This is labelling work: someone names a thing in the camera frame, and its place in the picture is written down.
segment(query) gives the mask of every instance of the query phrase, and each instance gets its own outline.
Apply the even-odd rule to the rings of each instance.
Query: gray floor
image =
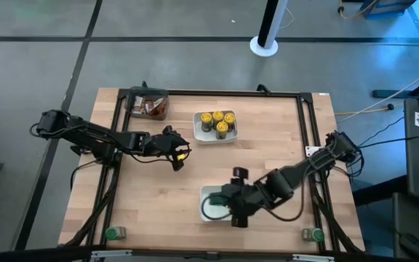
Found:
[[[83,36],[95,1],[0,1],[0,36]],[[94,36],[254,36],[265,1],[104,1]],[[346,12],[359,4],[347,4]],[[409,14],[384,20],[343,20],[333,0],[291,0],[295,21],[280,36],[411,37],[419,33]],[[290,18],[286,13],[283,24]],[[16,237],[46,141],[28,134],[42,111],[58,108],[81,43],[0,42],[0,250]],[[88,118],[98,87],[131,87],[146,80],[169,89],[329,92],[335,111],[357,111],[375,102],[374,89],[400,89],[419,77],[419,45],[281,43],[270,58],[254,56],[246,42],[122,42],[89,45],[70,112]],[[339,124],[357,143],[403,116],[403,108],[358,115]],[[375,141],[404,136],[403,122]],[[36,217],[29,248],[54,247],[69,198],[69,175],[78,163],[61,141]],[[405,174],[403,143],[364,150],[360,185]],[[370,208],[387,219],[388,203]],[[391,239],[359,217],[367,247],[386,253]]]

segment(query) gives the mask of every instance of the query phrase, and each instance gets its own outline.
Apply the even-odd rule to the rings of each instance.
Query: wooden table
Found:
[[[117,93],[118,89],[99,89],[91,122],[111,126]],[[313,94],[313,98],[324,145],[325,135],[336,129],[334,112],[328,94]],[[233,167],[246,167],[250,181],[254,181],[274,168],[304,159],[295,99],[176,95],[169,99],[165,121],[134,118],[130,120],[129,131],[157,134],[171,124],[190,142],[193,151],[179,172],[173,172],[168,162],[141,164],[130,156],[122,158],[111,225],[126,226],[127,238],[108,242],[108,248],[317,253],[316,243],[302,241],[300,234],[301,229],[314,227],[308,186],[304,213],[294,222],[278,221],[260,210],[249,218],[248,229],[239,229],[231,227],[230,222],[202,222],[199,214],[200,188],[229,183]],[[200,146],[193,137],[193,113],[215,109],[236,112],[238,140],[233,144]],[[118,127],[122,126],[123,111]],[[309,122],[307,127],[312,141]],[[92,156],[83,156],[79,164],[92,160]],[[92,212],[100,170],[100,166],[93,166],[77,172],[59,243],[71,239]],[[348,178],[332,170],[328,181],[335,218],[354,244],[364,250]],[[299,207],[300,190],[296,190],[294,197],[275,212],[292,217]],[[99,241],[102,219],[97,224],[95,243]],[[324,217],[322,221],[330,249]]]

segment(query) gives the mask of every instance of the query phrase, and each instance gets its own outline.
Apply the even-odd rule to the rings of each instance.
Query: white tray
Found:
[[[200,210],[201,220],[205,221],[205,222],[230,221],[231,220],[231,215],[228,216],[227,218],[223,218],[223,219],[218,220],[218,221],[212,221],[208,218],[205,218],[204,215],[201,213],[201,203],[203,202],[203,199],[205,197],[207,197],[210,193],[215,193],[215,192],[221,192],[221,186],[203,186],[201,188],[201,190],[200,190],[200,205],[198,206],[198,210]],[[210,205],[209,200],[207,200],[204,203],[203,208],[204,208],[204,212],[211,218],[219,218],[219,217],[222,217],[224,215],[229,214],[229,209],[227,207]]]
[[[205,132],[201,130],[201,115],[205,112],[196,112],[193,115],[193,135],[195,136],[196,142],[199,145],[211,145],[211,144],[221,144],[221,143],[233,143],[237,140],[237,135],[239,131],[237,130],[237,115],[232,110],[224,110],[223,113],[232,113],[236,117],[236,122],[234,123],[234,130],[230,131],[226,135],[226,139],[217,139],[216,130],[211,130]]]

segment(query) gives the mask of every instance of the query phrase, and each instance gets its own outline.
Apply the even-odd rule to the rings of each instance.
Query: can lid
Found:
[[[216,130],[218,132],[227,132],[228,129],[228,125],[226,122],[219,122],[218,125],[216,126]]]
[[[118,235],[118,231],[114,227],[110,227],[109,229],[106,229],[105,232],[105,238],[107,240],[116,240]]]
[[[324,241],[324,232],[321,229],[314,229],[313,230],[313,239],[317,242]]]
[[[201,114],[200,119],[202,122],[208,123],[208,122],[211,122],[212,117],[210,113],[203,113]]]
[[[218,120],[218,121],[223,120],[223,118],[224,118],[224,113],[223,113],[223,112],[221,112],[221,111],[215,111],[215,112],[212,114],[212,118],[214,118],[215,120]]]
[[[228,124],[232,124],[236,121],[236,116],[232,113],[227,113],[224,116],[224,121],[226,121],[226,123],[228,123]]]

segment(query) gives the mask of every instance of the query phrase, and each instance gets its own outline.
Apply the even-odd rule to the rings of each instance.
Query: green object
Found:
[[[209,204],[210,205],[226,205],[226,198],[224,196],[218,195],[218,193],[209,194]]]
[[[309,241],[309,242],[323,242],[324,232],[321,229],[317,229],[317,228],[303,229],[302,238],[305,241]]]
[[[123,226],[112,226],[106,229],[105,238],[107,240],[124,239],[127,235],[126,229]]]

